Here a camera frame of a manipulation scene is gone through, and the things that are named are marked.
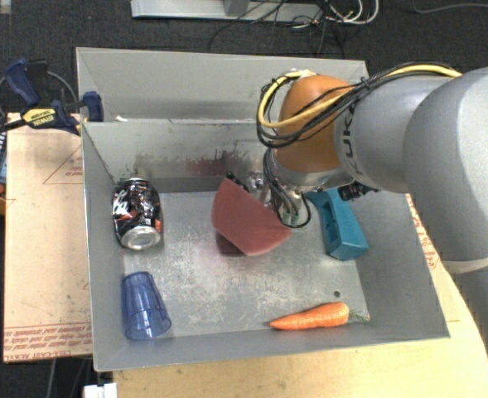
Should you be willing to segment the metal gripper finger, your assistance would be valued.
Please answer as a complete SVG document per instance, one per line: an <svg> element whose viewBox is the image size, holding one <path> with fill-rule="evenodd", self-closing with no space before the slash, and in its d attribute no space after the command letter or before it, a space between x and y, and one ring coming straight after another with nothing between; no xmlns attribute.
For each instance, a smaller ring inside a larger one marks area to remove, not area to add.
<svg viewBox="0 0 488 398"><path fill-rule="evenodd" d="M244 191L249 192L247 185L244 182L241 182L232 172L227 172L225 177Z"/></svg>

